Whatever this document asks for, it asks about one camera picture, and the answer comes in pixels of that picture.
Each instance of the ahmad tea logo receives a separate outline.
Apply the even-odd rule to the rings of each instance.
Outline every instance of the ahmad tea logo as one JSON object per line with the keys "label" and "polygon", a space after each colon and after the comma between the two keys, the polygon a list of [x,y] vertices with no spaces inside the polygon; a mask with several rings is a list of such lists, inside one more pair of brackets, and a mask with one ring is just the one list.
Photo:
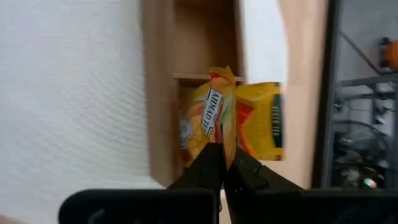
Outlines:
{"label": "ahmad tea logo", "polygon": [[207,92],[205,109],[201,114],[201,126],[205,130],[207,136],[214,130],[214,122],[217,118],[222,98],[223,95],[212,88]]}

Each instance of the shelf board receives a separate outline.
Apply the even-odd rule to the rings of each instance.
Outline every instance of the shelf board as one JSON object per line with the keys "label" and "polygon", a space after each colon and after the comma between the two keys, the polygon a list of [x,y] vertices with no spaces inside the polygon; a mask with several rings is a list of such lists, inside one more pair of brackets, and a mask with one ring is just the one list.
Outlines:
{"label": "shelf board", "polygon": [[[205,83],[207,81],[210,81],[209,75],[181,73],[181,72],[173,72],[173,78],[182,82],[190,82],[190,83]],[[235,82],[242,83],[243,77],[235,77]]]}

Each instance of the black plastic part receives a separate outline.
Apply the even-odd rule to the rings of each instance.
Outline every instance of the black plastic part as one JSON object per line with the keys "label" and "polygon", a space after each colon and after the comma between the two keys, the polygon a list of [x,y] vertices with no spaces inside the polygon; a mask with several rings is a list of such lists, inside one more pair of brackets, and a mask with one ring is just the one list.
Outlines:
{"label": "black plastic part", "polygon": [[276,174],[258,160],[237,149],[235,159],[224,182],[232,223],[267,223],[259,204],[268,204],[267,200],[258,201],[259,192],[285,192],[301,189],[287,179]]}
{"label": "black plastic part", "polygon": [[212,190],[217,197],[216,206],[221,211],[220,190],[226,177],[226,163],[222,144],[208,143],[183,175],[168,189],[195,189],[203,187]]}
{"label": "black plastic part", "polygon": [[64,201],[60,224],[218,223],[208,189],[86,190]]}
{"label": "black plastic part", "polygon": [[335,98],[336,37],[340,26],[340,0],[328,1],[328,15],[323,56],[320,106],[315,143],[312,187],[329,187],[333,145],[333,101]]}
{"label": "black plastic part", "polygon": [[373,190],[260,191],[241,197],[238,218],[244,223],[398,223],[396,192]]}

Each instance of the yellow packaging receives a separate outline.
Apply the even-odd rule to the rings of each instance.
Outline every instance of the yellow packaging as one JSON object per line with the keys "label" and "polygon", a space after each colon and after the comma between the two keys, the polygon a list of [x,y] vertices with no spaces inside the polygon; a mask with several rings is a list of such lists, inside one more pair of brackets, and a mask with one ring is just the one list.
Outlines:
{"label": "yellow packaging", "polygon": [[236,89],[238,146],[256,159],[282,160],[282,95],[279,83]]}
{"label": "yellow packaging", "polygon": [[210,82],[180,102],[180,149],[189,167],[208,142],[223,143],[227,168],[236,151],[236,87],[229,67],[212,68]]}

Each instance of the wooden shelf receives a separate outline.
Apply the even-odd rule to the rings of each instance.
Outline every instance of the wooden shelf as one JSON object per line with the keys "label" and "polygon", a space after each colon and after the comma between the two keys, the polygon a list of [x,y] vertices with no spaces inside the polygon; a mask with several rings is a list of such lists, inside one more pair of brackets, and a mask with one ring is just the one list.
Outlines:
{"label": "wooden shelf", "polygon": [[229,65],[241,74],[233,1],[179,0],[174,5],[173,72],[207,74],[208,68]]}
{"label": "wooden shelf", "polygon": [[[210,81],[210,76],[205,74],[173,72],[173,78],[181,82],[189,83],[205,83]],[[243,77],[235,77],[235,82],[242,83]]]}

